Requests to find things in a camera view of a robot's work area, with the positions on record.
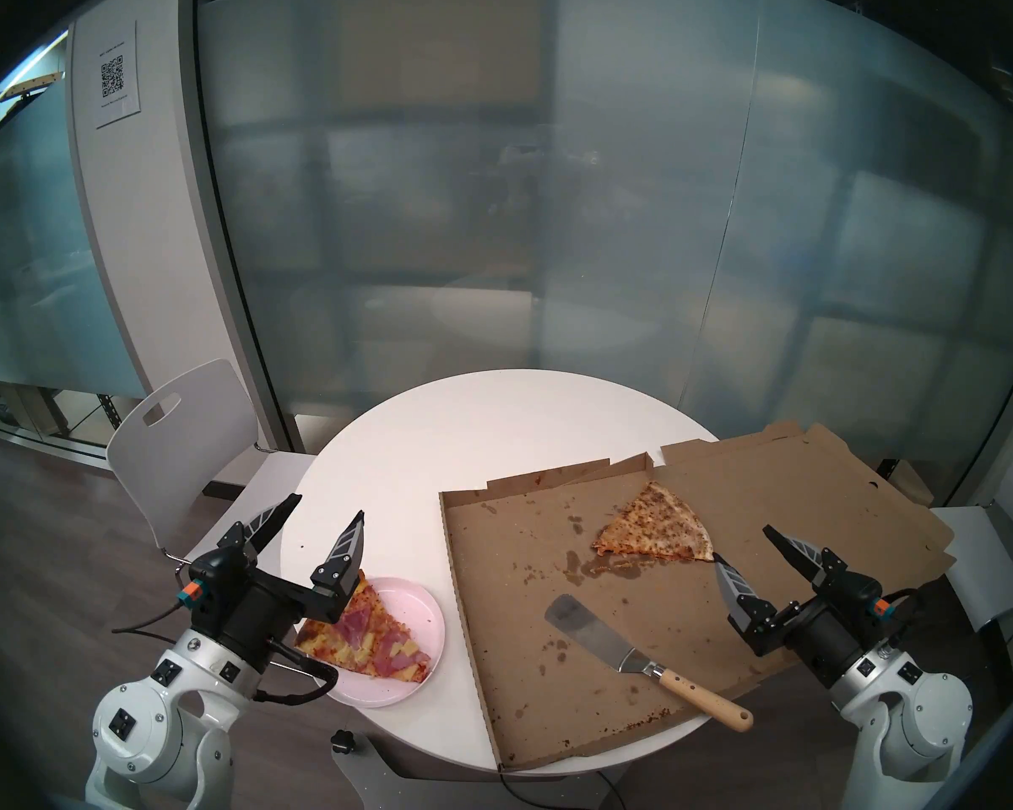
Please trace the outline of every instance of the glass partition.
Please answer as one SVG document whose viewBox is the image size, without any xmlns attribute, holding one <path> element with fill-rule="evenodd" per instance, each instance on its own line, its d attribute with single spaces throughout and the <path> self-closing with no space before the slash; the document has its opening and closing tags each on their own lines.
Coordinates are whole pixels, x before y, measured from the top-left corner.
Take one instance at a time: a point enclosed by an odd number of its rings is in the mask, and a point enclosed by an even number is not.
<svg viewBox="0 0 1013 810">
<path fill-rule="evenodd" d="M 944 501 L 1013 385 L 1013 110 L 826 0 L 216 0 L 208 140 L 315 450 L 438 378 L 821 421 Z"/>
<path fill-rule="evenodd" d="M 26 100 L 0 122 L 0 428 L 104 446 L 113 420 L 98 395 L 134 402 L 142 383 L 83 226 L 65 82 Z"/>
</svg>

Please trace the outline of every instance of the qr code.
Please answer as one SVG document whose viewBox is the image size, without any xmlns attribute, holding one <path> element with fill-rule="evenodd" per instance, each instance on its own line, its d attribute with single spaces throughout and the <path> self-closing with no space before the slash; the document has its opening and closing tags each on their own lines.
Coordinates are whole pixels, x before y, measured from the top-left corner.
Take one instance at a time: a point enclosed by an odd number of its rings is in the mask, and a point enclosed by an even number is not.
<svg viewBox="0 0 1013 810">
<path fill-rule="evenodd" d="M 125 88 L 125 56 L 118 54 L 108 63 L 101 64 L 101 97 L 107 98 Z"/>
</svg>

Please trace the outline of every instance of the cardboard pizza box lid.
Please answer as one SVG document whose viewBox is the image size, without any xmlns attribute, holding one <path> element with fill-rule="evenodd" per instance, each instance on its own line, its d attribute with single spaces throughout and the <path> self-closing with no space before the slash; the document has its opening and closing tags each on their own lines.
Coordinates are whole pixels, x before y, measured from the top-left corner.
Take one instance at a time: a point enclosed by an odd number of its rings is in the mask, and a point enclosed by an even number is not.
<svg viewBox="0 0 1013 810">
<path fill-rule="evenodd" d="M 651 478 L 684 498 L 715 549 L 778 608 L 811 590 L 762 529 L 829 546 L 889 592 L 945 571 L 952 533 L 822 426 L 526 473 L 441 494 L 458 608 L 495 759 L 529 770 L 596 754 L 698 714 L 639 675 L 615 673 L 543 619 L 570 592 L 652 659 L 735 697 L 797 661 L 758 658 L 727 624 L 707 563 L 596 557 L 591 545 Z M 628 568 L 609 569 L 626 563 Z"/>
</svg>

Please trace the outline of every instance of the cheese pizza slice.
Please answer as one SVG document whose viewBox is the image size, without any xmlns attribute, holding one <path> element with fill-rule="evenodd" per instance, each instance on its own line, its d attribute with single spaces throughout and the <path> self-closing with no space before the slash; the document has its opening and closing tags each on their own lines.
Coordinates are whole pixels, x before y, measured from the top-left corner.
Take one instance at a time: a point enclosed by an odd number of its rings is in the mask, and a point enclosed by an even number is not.
<svg viewBox="0 0 1013 810">
<path fill-rule="evenodd" d="M 387 612 L 363 569 L 338 623 L 307 619 L 297 633 L 296 646 L 334 667 L 407 682 L 423 681 L 431 662 L 408 628 Z"/>
<path fill-rule="evenodd" d="M 651 554 L 711 561 L 713 544 L 698 514 L 664 485 L 649 482 L 593 544 L 599 554 Z"/>
</svg>

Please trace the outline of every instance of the round white table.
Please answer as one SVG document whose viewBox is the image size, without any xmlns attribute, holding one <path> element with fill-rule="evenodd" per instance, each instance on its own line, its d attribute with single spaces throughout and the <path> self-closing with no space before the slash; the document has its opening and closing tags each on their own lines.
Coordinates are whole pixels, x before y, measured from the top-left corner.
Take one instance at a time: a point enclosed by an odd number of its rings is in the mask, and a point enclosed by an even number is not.
<svg viewBox="0 0 1013 810">
<path fill-rule="evenodd" d="M 677 409 L 593 377 L 511 370 L 431 382 L 364 413 L 319 453 L 298 488 L 304 499 L 282 532 L 282 576 L 311 585 L 324 546 L 363 509 L 365 572 L 423 585 L 443 608 L 446 644 L 418 692 L 362 713 L 423 752 L 494 770 L 447 561 L 440 491 L 478 489 L 493 478 L 594 459 L 614 463 L 641 452 L 658 465 L 661 446 L 692 438 L 716 440 Z M 707 719 L 532 773 L 572 775 L 626 763 Z"/>
</svg>

